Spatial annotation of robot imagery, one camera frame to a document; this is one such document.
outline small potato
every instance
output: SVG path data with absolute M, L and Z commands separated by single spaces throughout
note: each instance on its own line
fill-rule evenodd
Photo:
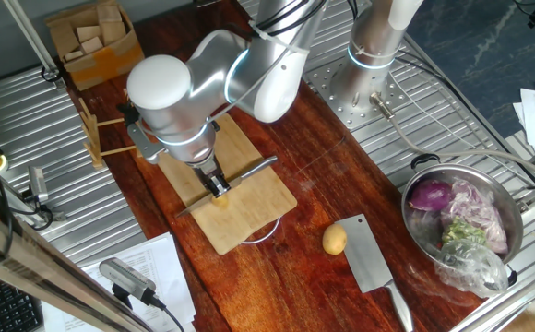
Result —
M 338 255 L 348 242 L 348 234 L 343 229 L 343 226 L 333 224 L 325 230 L 323 233 L 323 249 L 328 254 Z
M 229 205 L 229 199 L 226 195 L 220 196 L 219 198 L 212 197 L 212 204 L 219 208 L 225 208 Z

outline green vegetable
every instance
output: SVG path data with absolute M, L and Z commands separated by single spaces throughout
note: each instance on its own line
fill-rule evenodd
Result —
M 454 222 L 444 230 L 442 242 L 446 244 L 450 241 L 463 239 L 478 243 L 480 245 L 487 244 L 487 236 L 485 231 L 471 226 L 459 217 L 455 217 Z

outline sliced onion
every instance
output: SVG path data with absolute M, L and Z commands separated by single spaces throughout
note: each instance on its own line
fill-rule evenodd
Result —
M 425 180 L 417 184 L 409 206 L 423 211 L 439 211 L 450 202 L 450 184 L 439 180 Z

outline knife handle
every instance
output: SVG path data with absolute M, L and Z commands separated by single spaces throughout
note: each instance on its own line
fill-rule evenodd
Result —
M 390 297 L 393 300 L 395 312 L 397 312 L 397 316 L 400 319 L 403 328 L 407 332 L 412 332 L 413 320 L 411 318 L 411 312 L 409 311 L 409 306 L 407 306 L 405 299 L 403 299 L 403 295 L 398 291 L 397 285 L 395 285 L 395 280 L 390 280 L 385 287 L 390 291 Z
M 251 175 L 265 169 L 267 166 L 273 164 L 274 162 L 278 161 L 278 157 L 271 156 L 269 158 L 265 158 L 264 160 L 261 160 L 257 165 L 255 165 L 251 170 L 248 170 L 243 175 L 241 175 L 241 179 L 246 179 L 250 177 Z

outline keyboard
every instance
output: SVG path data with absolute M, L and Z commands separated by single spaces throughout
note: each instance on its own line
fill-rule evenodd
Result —
M 42 325 L 38 301 L 0 280 L 0 332 L 30 332 Z

